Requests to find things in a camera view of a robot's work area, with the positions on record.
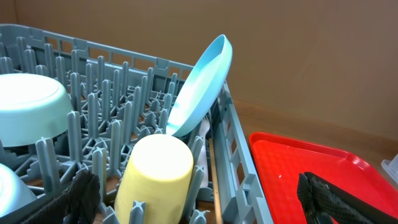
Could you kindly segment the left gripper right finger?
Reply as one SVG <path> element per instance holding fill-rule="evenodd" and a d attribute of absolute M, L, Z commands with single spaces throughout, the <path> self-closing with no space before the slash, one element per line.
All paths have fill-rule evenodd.
<path fill-rule="evenodd" d="M 311 172 L 299 174 L 297 197 L 308 224 L 397 223 L 397 218 Z"/>

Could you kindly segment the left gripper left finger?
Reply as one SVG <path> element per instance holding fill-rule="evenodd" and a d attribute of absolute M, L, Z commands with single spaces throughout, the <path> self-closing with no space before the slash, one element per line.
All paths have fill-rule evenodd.
<path fill-rule="evenodd" d="M 22 223 L 87 223 L 95 220 L 100 204 L 100 179 L 89 170 L 79 171 L 72 182 L 29 206 Z"/>

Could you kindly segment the pale green saucer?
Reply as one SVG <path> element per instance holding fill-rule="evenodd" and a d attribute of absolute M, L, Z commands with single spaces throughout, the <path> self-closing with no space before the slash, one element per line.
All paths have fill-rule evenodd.
<path fill-rule="evenodd" d="M 33 202 L 37 196 L 7 166 L 1 164 L 1 217 Z"/>

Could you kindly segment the pale green bowl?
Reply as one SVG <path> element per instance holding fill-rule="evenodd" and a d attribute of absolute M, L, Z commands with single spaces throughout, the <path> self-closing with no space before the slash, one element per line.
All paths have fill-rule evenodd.
<path fill-rule="evenodd" d="M 1 75 L 1 142 L 4 147 L 35 144 L 68 128 L 73 111 L 65 87 L 53 78 L 28 73 Z"/>

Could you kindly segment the wooden chopstick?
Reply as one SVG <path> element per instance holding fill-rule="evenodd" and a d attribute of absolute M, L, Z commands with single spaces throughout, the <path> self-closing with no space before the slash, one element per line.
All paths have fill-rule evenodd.
<path fill-rule="evenodd" d="M 214 153 L 212 138 L 209 138 L 209 153 L 210 153 L 210 161 L 211 161 L 211 176 L 212 176 L 212 181 L 213 181 L 215 222 L 216 222 L 216 224 L 223 224 L 221 204 L 220 204 L 220 192 L 219 192 L 219 187 L 218 187 L 218 177 L 217 177 L 217 172 L 216 172 L 216 161 L 215 161 L 215 153 Z"/>

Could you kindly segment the white plastic fork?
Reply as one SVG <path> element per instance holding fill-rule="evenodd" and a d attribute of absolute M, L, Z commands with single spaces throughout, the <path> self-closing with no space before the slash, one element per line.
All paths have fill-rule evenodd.
<path fill-rule="evenodd" d="M 197 165 L 203 168 L 203 179 L 200 184 L 200 188 L 205 188 L 208 186 L 208 163 L 206 155 L 206 134 L 210 130 L 210 121 L 207 117 L 202 119 L 199 129 L 199 136 L 203 139 L 203 144 L 201 147 L 200 155 L 197 160 Z"/>

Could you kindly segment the large pale blue plate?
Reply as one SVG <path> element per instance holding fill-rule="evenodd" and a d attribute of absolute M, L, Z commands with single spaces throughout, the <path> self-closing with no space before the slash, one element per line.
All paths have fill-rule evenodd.
<path fill-rule="evenodd" d="M 192 131 L 211 108 L 228 75 L 233 47 L 224 34 L 204 51 L 185 80 L 171 109 L 165 133 L 182 137 Z"/>

